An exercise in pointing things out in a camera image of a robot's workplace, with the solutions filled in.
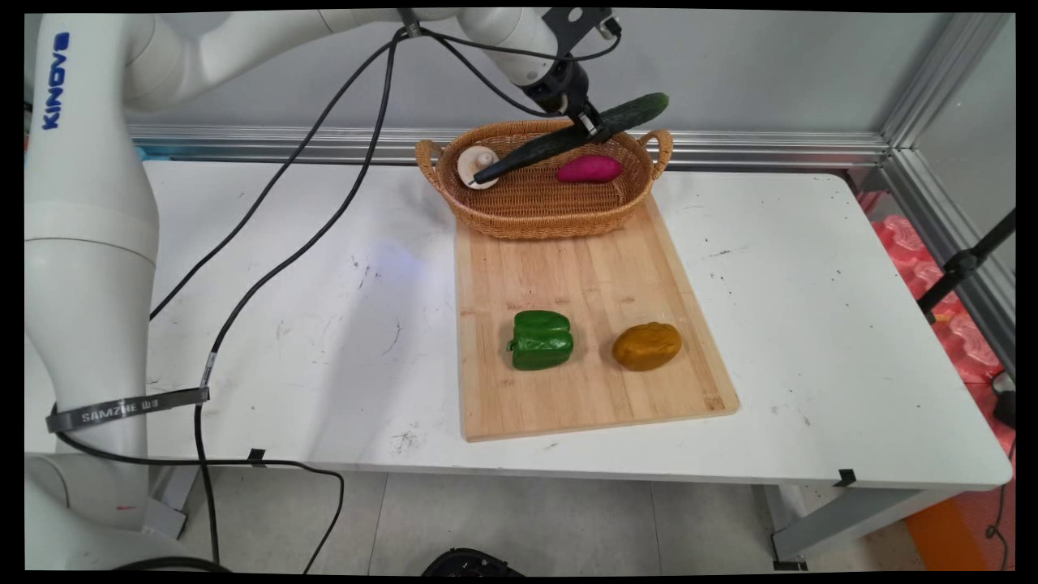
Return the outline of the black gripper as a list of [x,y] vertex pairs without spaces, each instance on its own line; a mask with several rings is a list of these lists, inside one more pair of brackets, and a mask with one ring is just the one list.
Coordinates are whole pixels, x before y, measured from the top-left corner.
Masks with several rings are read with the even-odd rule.
[[555,62],[541,80],[527,85],[527,96],[544,112],[566,115],[575,128],[586,131],[588,140],[607,140],[607,126],[589,101],[589,87],[579,62]]

